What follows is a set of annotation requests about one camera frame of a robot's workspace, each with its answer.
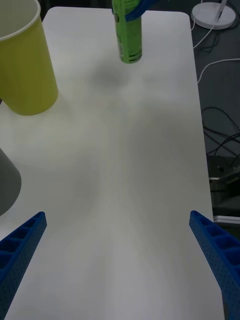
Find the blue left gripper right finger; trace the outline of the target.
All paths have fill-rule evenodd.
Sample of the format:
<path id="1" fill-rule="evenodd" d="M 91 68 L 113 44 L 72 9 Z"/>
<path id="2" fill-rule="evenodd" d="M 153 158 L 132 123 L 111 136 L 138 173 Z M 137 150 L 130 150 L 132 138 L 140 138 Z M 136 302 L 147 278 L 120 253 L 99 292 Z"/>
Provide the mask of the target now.
<path id="1" fill-rule="evenodd" d="M 240 241 L 193 210 L 189 226 L 220 287 L 230 320 L 240 318 Z"/>

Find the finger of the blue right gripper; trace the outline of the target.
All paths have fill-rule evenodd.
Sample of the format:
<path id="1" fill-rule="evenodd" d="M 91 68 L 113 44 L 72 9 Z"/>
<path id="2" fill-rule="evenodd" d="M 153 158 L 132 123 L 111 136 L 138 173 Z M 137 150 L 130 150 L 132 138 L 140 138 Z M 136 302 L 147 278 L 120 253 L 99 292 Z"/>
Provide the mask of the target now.
<path id="1" fill-rule="evenodd" d="M 127 22 L 134 21 L 140 18 L 148 9 L 155 5 L 158 0 L 141 0 L 136 8 L 125 15 L 125 20 Z"/>

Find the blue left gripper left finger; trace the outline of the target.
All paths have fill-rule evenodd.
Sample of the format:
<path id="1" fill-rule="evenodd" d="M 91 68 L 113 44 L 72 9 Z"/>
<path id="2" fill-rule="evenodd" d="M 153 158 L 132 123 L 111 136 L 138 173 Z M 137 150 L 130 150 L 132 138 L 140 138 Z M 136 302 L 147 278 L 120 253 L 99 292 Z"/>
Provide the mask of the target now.
<path id="1" fill-rule="evenodd" d="M 1 320 L 8 313 L 46 227 L 46 215 L 40 211 L 0 241 Z"/>

